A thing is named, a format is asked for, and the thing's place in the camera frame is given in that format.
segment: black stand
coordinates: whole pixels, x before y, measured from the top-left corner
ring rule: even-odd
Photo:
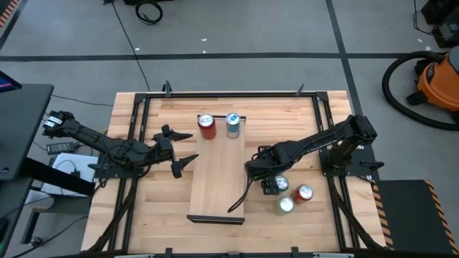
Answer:
[[[43,183],[50,183],[53,186],[59,186],[63,189],[74,191],[79,194],[85,194],[87,196],[92,196],[95,189],[95,183],[90,183],[81,178],[58,171],[55,168],[38,161],[34,161],[31,158],[25,158],[19,174],[21,176],[37,179]]]

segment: desk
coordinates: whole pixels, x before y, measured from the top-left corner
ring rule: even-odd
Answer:
[[[0,169],[8,167],[11,176],[19,173],[26,159],[53,90],[52,85],[22,86],[21,90],[0,93]],[[24,204],[32,181],[28,177],[0,181],[0,216]],[[4,256],[21,210],[6,216],[9,226],[0,257]]]
[[[117,94],[108,130],[110,137],[127,138],[134,96],[135,93]],[[335,123],[351,114],[345,91],[328,92],[328,97]],[[139,136],[141,128],[142,108],[139,110],[134,138]],[[174,144],[177,158],[195,154],[196,139],[200,137],[197,115],[226,115],[231,111],[247,117],[246,160],[256,153],[259,145],[299,140],[318,132],[311,98],[154,98],[149,103],[145,142],[152,145],[153,134],[159,133],[162,125],[169,124],[180,133],[194,134],[194,137]],[[272,211],[273,202],[278,197],[264,196],[260,184],[254,183],[244,202],[245,223],[242,226],[194,224],[186,218],[193,165],[190,163],[185,168],[182,178],[174,179],[170,163],[162,163],[153,166],[151,172],[138,182],[128,253],[164,253],[167,247],[173,248],[174,253],[291,252],[291,247],[298,247],[300,252],[339,250],[327,180],[322,175],[317,152],[304,156],[285,172],[291,188],[301,183],[312,186],[315,194],[311,201],[297,206],[292,214],[276,216]],[[110,179],[107,186],[94,196],[82,250],[95,243],[112,218],[118,183],[118,179]],[[347,184],[355,216],[373,239],[385,246],[370,183],[349,177]],[[350,246],[347,222],[342,215],[341,219],[346,243]],[[117,249],[121,247],[123,227],[120,223]]]
[[[11,240],[33,179],[78,192],[83,185],[89,189],[84,192],[88,195],[94,191],[93,183],[27,157],[54,87],[22,86],[20,90],[0,94],[0,216],[9,223],[0,243],[0,257]]]

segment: green soda can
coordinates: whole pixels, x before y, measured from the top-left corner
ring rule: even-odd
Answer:
[[[290,184],[288,183],[288,180],[285,176],[276,176],[275,177],[275,182],[278,185],[279,192],[287,191],[288,187]]]
[[[295,203],[293,202],[292,198],[289,196],[280,197],[274,203],[274,212],[277,215],[286,215],[292,212],[295,208]]]

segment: butcher block tabletop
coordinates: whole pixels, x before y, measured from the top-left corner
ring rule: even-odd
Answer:
[[[134,96],[134,92],[116,95],[108,136],[128,137]],[[328,98],[335,123],[351,114],[345,91],[328,91]],[[138,137],[141,127],[142,105],[134,138]],[[197,152],[197,139],[201,137],[197,115],[226,115],[230,112],[246,117],[246,161],[257,152],[259,145],[300,140],[318,132],[311,97],[154,98],[149,105],[145,143],[153,145],[153,135],[161,132],[162,125],[169,124],[179,133],[194,135],[174,143],[177,158],[193,155]],[[291,247],[298,247],[300,252],[339,250],[330,193],[326,177],[322,175],[318,152],[304,156],[283,174],[289,180],[290,188],[282,195],[288,195],[297,186],[307,183],[314,191],[312,200],[297,205],[291,214],[278,216],[273,212],[273,203],[280,197],[263,195],[260,182],[254,182],[243,204],[243,225],[198,224],[187,219],[195,163],[196,160],[191,162],[179,179],[172,176],[169,162],[154,165],[138,182],[128,253],[164,253],[167,247],[171,247],[173,253],[291,252]],[[127,180],[125,196],[129,182],[130,179]],[[107,186],[99,189],[93,197],[82,250],[95,243],[112,219],[118,184],[119,179],[110,179]],[[347,185],[355,217],[372,238],[384,246],[370,183],[349,176]],[[350,247],[349,228],[342,213],[341,219],[346,243]],[[124,219],[118,227],[117,249],[121,247],[123,230]]]

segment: vacuum cleaner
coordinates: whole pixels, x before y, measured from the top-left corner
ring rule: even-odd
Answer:
[[[420,105],[428,102],[449,110],[456,123],[444,123],[426,118],[402,105],[392,95],[389,88],[392,73],[401,64],[418,58],[422,59],[417,61],[415,66],[415,71],[420,76],[417,92],[407,97],[408,103]],[[419,123],[442,130],[459,130],[459,46],[445,54],[418,51],[395,60],[384,73],[382,92],[393,108]]]

